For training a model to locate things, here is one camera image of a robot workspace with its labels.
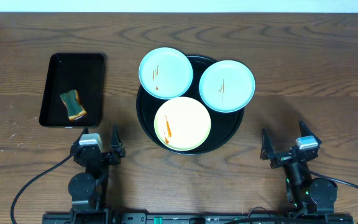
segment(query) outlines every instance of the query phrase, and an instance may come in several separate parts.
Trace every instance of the green sponge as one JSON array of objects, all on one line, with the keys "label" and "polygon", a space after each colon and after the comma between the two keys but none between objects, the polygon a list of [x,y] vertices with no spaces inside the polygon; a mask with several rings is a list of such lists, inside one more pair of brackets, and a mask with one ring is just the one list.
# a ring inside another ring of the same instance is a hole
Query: green sponge
[{"label": "green sponge", "polygon": [[67,108],[68,119],[74,121],[78,118],[82,118],[87,114],[84,107],[80,104],[80,97],[78,91],[71,90],[68,93],[60,94],[60,98]]}]

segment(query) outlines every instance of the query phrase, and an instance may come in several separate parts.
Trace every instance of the wooden table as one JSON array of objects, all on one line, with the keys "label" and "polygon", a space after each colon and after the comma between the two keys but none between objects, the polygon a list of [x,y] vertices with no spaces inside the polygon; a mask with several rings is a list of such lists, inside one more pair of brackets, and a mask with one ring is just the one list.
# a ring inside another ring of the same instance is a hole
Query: wooden table
[{"label": "wooden table", "polygon": [[[256,91],[238,132],[223,147],[181,156],[153,143],[136,115],[138,67],[157,47],[244,62]],[[107,56],[103,120],[120,127],[127,157],[110,173],[108,202],[122,211],[247,213],[285,210],[282,169],[259,159],[262,128],[277,147],[294,144],[298,120],[323,140],[316,172],[358,184],[358,14],[0,14],[0,223],[16,193],[69,153],[80,129],[38,122],[49,58]],[[33,183],[16,207],[19,223],[67,212],[72,160]],[[339,186],[339,213],[358,220],[358,190]]]}]

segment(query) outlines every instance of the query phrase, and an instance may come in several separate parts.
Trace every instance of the wire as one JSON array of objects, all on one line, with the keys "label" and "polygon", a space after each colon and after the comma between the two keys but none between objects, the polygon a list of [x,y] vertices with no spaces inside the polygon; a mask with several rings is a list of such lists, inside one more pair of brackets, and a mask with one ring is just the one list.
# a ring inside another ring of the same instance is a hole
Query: wire
[{"label": "wire", "polygon": [[332,178],[332,177],[328,177],[326,175],[323,175],[323,174],[319,174],[319,173],[316,173],[316,172],[313,172],[311,170],[309,170],[308,168],[306,168],[303,164],[299,163],[301,169],[309,172],[310,174],[313,174],[317,177],[320,177],[320,178],[324,178],[324,179],[327,179],[327,180],[331,180],[331,181],[334,181],[334,182],[337,182],[337,183],[340,183],[340,184],[344,184],[344,185],[347,185],[347,186],[350,186],[350,187],[354,187],[355,189],[358,189],[358,185],[356,184],[352,184],[350,182],[346,182],[344,180],[339,180],[339,179],[336,179],[336,178]]},{"label": "wire", "polygon": [[260,218],[242,218],[240,220],[234,220],[225,224],[241,224],[241,223],[252,223],[252,222],[277,222],[277,223],[291,223],[291,224],[321,224],[319,221],[313,220],[302,220],[293,218],[279,218],[279,217],[260,217]]},{"label": "wire", "polygon": [[43,175],[49,173],[50,171],[56,169],[57,167],[61,166],[63,163],[65,163],[67,160],[69,160],[69,158],[71,158],[73,156],[73,154],[69,155],[68,157],[66,157],[66,159],[62,160],[61,162],[59,162],[58,164],[54,165],[53,167],[43,171],[41,174],[35,176],[33,179],[31,179],[28,183],[25,184],[25,186],[23,186],[23,188],[20,189],[19,193],[17,193],[15,199],[12,202],[12,206],[11,206],[11,220],[13,224],[17,224],[16,219],[15,219],[15,215],[14,215],[14,210],[15,210],[15,205],[17,200],[19,199],[20,195],[23,193],[23,191],[30,185],[32,184],[34,181],[36,181],[38,178],[42,177]]},{"label": "wire", "polygon": [[257,208],[261,208],[261,209],[265,210],[266,212],[268,212],[268,211],[266,210],[266,208],[261,207],[261,206],[256,206],[255,208],[253,208],[253,209],[248,213],[247,218],[251,217],[252,212],[254,212],[254,210],[257,209]]}]

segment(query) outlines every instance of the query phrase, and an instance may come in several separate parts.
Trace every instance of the black cable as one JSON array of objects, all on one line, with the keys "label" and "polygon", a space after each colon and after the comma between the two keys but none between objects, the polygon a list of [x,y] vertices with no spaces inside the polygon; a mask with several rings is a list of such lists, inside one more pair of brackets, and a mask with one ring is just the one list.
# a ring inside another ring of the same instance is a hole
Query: black cable
[{"label": "black cable", "polygon": [[25,184],[25,186],[23,186],[23,188],[20,189],[19,193],[17,193],[15,199],[12,202],[12,206],[11,206],[11,220],[13,224],[17,224],[16,219],[15,219],[15,215],[14,215],[14,210],[15,210],[15,205],[17,200],[19,199],[20,195],[23,193],[23,191],[30,185],[32,184],[34,181],[36,181],[38,178],[42,177],[43,175],[49,173],[50,171],[56,169],[57,167],[61,166],[63,163],[65,163],[67,160],[69,160],[69,158],[71,158],[73,155],[69,155],[68,157],[66,157],[66,159],[62,160],[61,162],[59,162],[58,164],[54,165],[53,167],[43,171],[41,174],[35,176],[33,179],[31,179],[28,183]]},{"label": "black cable", "polygon": [[303,170],[305,170],[305,171],[309,172],[310,174],[313,174],[313,175],[315,175],[317,177],[324,178],[324,179],[327,179],[327,180],[331,180],[331,181],[334,181],[334,182],[344,184],[344,185],[347,185],[347,186],[350,186],[350,187],[354,187],[355,189],[358,189],[358,185],[356,185],[356,184],[352,184],[352,183],[346,182],[344,180],[339,180],[339,179],[336,179],[336,178],[328,177],[326,175],[322,175],[322,174],[313,172],[313,171],[309,170],[308,168],[306,168],[303,164],[301,164],[301,163],[299,163],[299,164],[300,164],[301,169],[303,169]]},{"label": "black cable", "polygon": [[280,218],[280,217],[259,217],[259,218],[242,218],[240,220],[234,220],[225,224],[240,224],[240,223],[252,223],[252,222],[277,222],[277,223],[291,223],[291,224],[322,224],[319,221],[302,220],[293,218]]},{"label": "black cable", "polygon": [[253,208],[253,209],[248,213],[247,218],[251,217],[252,212],[254,212],[254,210],[257,209],[257,208],[261,208],[261,209],[265,210],[266,212],[268,212],[268,211],[266,210],[266,208],[261,207],[261,206],[256,206],[255,208]]}]

